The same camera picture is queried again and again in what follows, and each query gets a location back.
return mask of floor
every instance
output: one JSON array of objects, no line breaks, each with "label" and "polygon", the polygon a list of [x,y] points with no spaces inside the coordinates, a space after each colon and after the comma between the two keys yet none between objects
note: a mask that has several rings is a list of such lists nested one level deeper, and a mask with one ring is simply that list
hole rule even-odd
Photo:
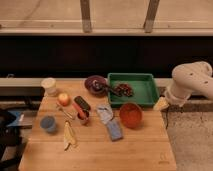
[{"label": "floor", "polygon": [[[25,142],[36,111],[25,111],[22,129]],[[213,103],[208,100],[190,100],[183,108],[170,106],[162,112],[168,136],[177,162],[177,171],[212,171],[213,168]],[[22,152],[24,145],[18,148]],[[4,158],[16,155],[16,148],[7,149]],[[11,167],[5,171],[16,171]]]}]

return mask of cloth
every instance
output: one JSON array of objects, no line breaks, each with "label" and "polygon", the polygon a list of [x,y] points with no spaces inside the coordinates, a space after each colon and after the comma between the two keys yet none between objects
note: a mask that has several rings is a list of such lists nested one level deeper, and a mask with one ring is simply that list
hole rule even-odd
[{"label": "cloth", "polygon": [[109,121],[106,126],[112,141],[116,141],[123,138],[121,128],[115,119]]},{"label": "cloth", "polygon": [[112,108],[109,105],[104,104],[97,106],[97,113],[104,125],[106,125],[114,116]]}]

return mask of red apple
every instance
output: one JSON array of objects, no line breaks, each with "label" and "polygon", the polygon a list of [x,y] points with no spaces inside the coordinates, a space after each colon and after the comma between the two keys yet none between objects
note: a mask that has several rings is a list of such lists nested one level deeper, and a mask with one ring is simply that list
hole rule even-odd
[{"label": "red apple", "polygon": [[67,106],[70,103],[70,96],[67,93],[60,93],[58,95],[58,102],[62,106]]}]

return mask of green tray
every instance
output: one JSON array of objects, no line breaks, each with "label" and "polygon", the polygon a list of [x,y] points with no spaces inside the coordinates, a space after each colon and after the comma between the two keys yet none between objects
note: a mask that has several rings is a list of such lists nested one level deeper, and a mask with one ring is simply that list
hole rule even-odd
[{"label": "green tray", "polygon": [[120,83],[129,84],[134,92],[132,97],[118,97],[108,93],[108,100],[113,108],[127,102],[134,102],[142,107],[152,107],[159,99],[159,93],[152,74],[143,73],[109,73],[108,84],[112,87]]}]

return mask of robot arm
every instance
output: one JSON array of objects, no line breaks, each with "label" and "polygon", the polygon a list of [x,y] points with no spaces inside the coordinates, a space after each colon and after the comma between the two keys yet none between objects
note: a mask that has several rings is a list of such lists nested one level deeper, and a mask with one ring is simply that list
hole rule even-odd
[{"label": "robot arm", "polygon": [[170,104],[185,104],[192,92],[200,92],[213,100],[212,67],[207,62],[194,62],[176,66],[172,71],[173,83],[164,92]]}]

